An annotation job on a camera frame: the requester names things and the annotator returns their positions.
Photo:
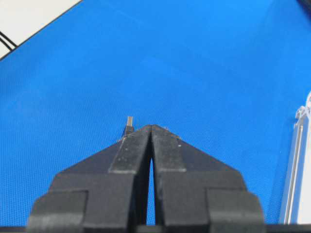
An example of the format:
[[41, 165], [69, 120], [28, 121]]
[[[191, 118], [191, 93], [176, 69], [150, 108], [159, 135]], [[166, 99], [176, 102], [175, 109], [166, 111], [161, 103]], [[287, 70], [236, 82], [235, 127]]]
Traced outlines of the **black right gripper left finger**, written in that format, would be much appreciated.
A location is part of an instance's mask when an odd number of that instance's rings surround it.
[[151, 127], [57, 173], [28, 218], [29, 233], [127, 233], [146, 222]]

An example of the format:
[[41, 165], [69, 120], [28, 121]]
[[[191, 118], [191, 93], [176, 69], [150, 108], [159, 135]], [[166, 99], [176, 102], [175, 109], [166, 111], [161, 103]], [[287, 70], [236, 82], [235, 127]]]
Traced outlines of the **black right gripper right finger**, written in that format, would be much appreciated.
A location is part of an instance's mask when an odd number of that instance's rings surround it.
[[156, 222], [167, 233], [263, 233], [259, 199], [241, 173], [152, 127]]

